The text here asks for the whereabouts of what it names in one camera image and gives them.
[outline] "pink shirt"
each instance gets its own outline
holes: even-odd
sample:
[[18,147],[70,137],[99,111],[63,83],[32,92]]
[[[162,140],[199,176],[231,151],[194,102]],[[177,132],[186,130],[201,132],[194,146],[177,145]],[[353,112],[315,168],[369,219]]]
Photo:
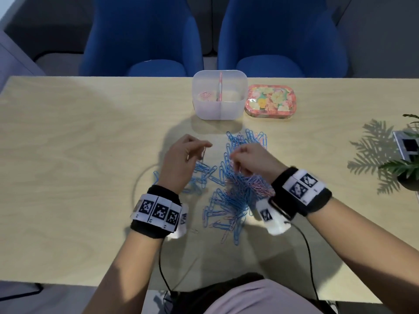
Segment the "pink shirt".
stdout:
[[231,289],[215,301],[205,314],[322,314],[302,296],[265,279]]

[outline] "person's right hand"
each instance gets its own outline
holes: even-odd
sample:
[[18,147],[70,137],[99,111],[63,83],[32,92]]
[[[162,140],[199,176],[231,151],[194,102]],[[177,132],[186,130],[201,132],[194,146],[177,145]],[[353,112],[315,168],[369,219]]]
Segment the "person's right hand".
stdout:
[[257,174],[269,184],[272,184],[288,168],[259,143],[241,145],[230,154],[230,159],[234,162],[236,174],[241,172],[247,177]]

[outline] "hand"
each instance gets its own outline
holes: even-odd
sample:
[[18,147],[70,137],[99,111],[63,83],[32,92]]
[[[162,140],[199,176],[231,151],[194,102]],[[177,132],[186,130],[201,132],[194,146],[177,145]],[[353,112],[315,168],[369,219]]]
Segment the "hand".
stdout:
[[196,161],[210,147],[212,143],[185,134],[165,154],[157,185],[180,194],[191,180]]
[[269,184],[280,176],[288,167],[278,161],[259,143],[243,144],[230,154],[234,162],[234,172],[244,176],[258,174]]

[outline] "blue chair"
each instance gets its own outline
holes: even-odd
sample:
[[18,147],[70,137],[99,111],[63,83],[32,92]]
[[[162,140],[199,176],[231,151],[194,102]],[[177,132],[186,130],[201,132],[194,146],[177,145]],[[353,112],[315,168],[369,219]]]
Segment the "blue chair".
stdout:
[[218,69],[247,77],[344,77],[348,58],[325,0],[230,0]]
[[95,0],[81,76],[192,77],[203,69],[186,0]]

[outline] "potted plant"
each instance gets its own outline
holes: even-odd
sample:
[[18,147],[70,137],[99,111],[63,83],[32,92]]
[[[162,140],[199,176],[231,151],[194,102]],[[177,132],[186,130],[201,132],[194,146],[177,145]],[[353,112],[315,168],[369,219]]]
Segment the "potted plant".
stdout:
[[[403,116],[419,119],[419,116],[412,114],[404,114]],[[416,123],[419,123],[419,121],[414,121],[410,124],[415,124],[417,129]],[[404,131],[404,133],[411,138],[419,138],[418,132]],[[395,174],[399,183],[408,190],[419,191],[419,156],[416,156],[412,162],[403,159],[391,160],[379,168]]]

